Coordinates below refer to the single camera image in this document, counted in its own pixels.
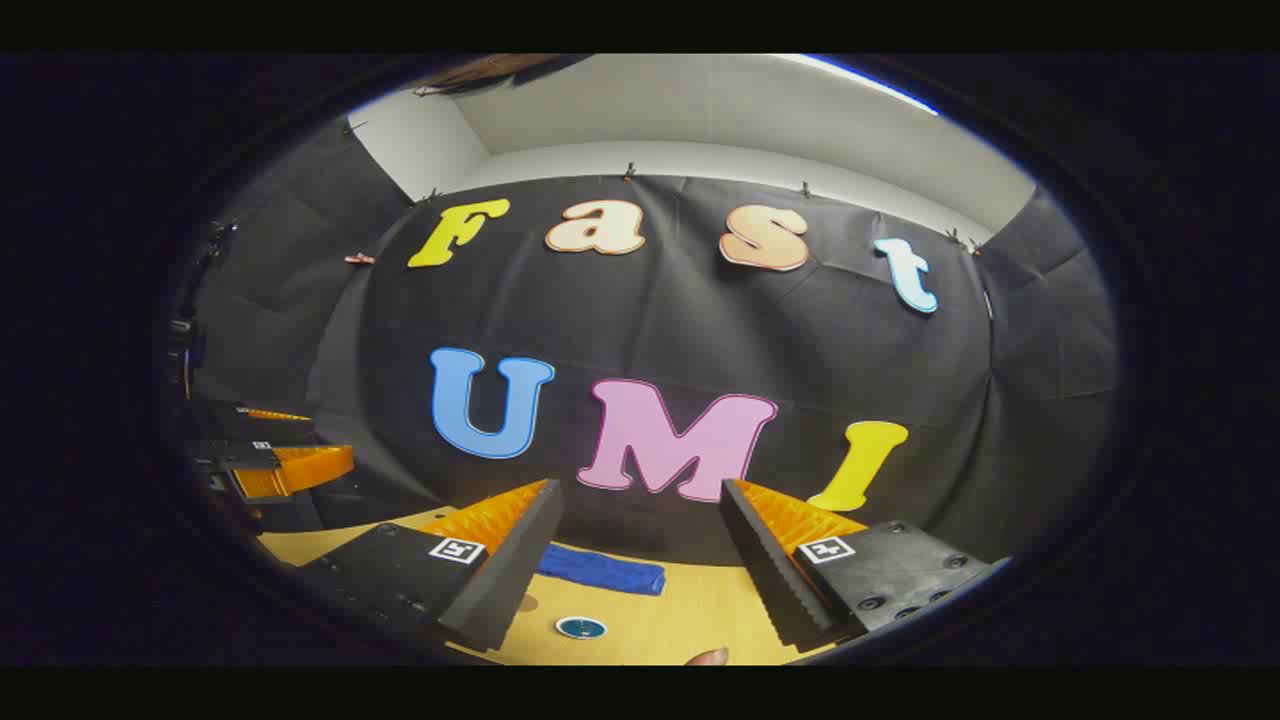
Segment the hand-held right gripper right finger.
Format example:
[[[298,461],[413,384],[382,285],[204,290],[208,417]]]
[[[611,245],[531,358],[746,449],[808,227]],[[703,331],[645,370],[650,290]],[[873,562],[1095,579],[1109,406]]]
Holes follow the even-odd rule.
[[[993,566],[905,521],[864,527],[742,479],[719,509],[767,615],[800,652],[883,633]]]

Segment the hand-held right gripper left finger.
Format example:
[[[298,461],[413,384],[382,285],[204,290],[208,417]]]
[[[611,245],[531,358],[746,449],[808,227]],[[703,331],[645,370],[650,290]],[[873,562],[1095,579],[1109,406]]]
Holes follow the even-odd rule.
[[[416,650],[498,650],[564,511],[557,479],[417,529],[383,523],[296,569],[326,603]]]

